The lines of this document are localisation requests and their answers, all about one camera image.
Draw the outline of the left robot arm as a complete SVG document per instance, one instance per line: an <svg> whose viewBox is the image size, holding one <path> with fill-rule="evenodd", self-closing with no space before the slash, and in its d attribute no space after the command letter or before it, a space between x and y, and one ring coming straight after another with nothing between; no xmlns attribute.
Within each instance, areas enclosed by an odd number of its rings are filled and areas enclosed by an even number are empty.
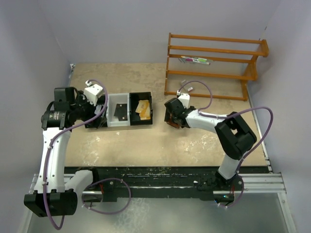
<svg viewBox="0 0 311 233"><path fill-rule="evenodd" d="M100 178L90 170L77 171L65 181L65 157L70 135L78 125L98 122L107 108L106 89L92 84L83 91L75 87L54 89L52 101L41 117L43 152L40 172L24 205L38 217L70 216L83 190L95 190Z"/></svg>

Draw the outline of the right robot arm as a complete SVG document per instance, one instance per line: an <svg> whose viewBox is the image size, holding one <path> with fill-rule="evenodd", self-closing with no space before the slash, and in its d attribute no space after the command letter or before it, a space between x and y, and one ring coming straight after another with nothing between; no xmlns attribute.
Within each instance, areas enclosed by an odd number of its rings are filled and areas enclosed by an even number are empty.
<svg viewBox="0 0 311 233"><path fill-rule="evenodd" d="M178 98L165 104L164 121L175 128L194 128L215 133L225 152L222 164L216 172L216 184L227 190L237 177L242 157L251 150L257 137L246 121L236 112L229 115L211 114L204 116L193 106L186 108Z"/></svg>

